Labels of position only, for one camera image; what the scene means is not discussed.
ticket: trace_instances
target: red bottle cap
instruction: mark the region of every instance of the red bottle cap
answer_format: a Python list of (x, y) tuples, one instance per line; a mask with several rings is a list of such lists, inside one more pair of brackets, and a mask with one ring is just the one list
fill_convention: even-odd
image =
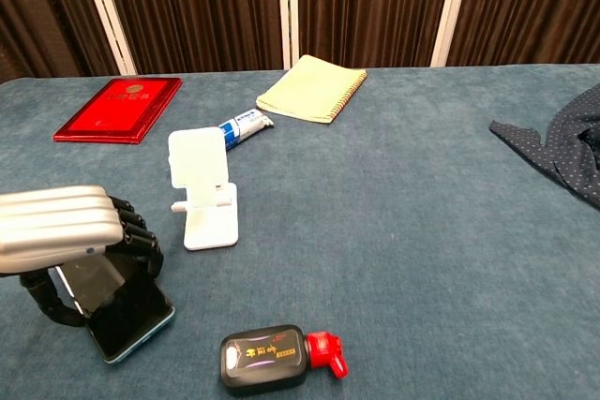
[(328, 332), (309, 333), (307, 343), (311, 369), (329, 365), (336, 377), (344, 378), (348, 375), (339, 337)]

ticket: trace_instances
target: red book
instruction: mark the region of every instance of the red book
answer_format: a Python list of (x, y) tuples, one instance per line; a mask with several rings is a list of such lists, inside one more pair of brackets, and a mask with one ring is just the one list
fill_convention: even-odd
[(52, 137), (139, 144), (181, 86), (179, 78), (113, 79)]

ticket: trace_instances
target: brown curtain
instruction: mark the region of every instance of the brown curtain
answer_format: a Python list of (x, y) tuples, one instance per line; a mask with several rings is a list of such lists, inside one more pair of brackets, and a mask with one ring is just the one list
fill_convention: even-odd
[(300, 52), (345, 67), (428, 66), (444, 0), (298, 0)]
[(140, 73), (283, 67), (279, 0), (114, 0)]
[(0, 0), (0, 82), (117, 74), (93, 0)]
[(462, 0), (448, 66), (600, 63), (600, 0)]

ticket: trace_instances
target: spiral binding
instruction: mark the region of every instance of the spiral binding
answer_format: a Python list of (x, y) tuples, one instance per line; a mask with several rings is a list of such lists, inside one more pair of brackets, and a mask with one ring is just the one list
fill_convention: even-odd
[(360, 87), (360, 85), (363, 83), (363, 81), (365, 81), (366, 77), (367, 77), (367, 72), (365, 70), (363, 70), (363, 72), (358, 76), (358, 79), (356, 79), (356, 81), (350, 86), (348, 91), (346, 91), (346, 93), (344, 93), (342, 98), (336, 103), (336, 105), (334, 105), (334, 108), (332, 109), (332, 111), (329, 114), (327, 114), (327, 117), (331, 118), (332, 120), (336, 118), (336, 116), (339, 114), (339, 112), (342, 111), (342, 109), (346, 106), (346, 104), (350, 100), (350, 97), (353, 96), (353, 94)]

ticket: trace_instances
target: dark polka dot cloth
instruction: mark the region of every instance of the dark polka dot cloth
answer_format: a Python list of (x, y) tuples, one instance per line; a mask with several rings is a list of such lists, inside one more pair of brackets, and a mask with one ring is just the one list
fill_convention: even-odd
[(600, 84), (573, 99), (547, 128), (493, 121), (489, 130), (545, 175), (600, 208)]

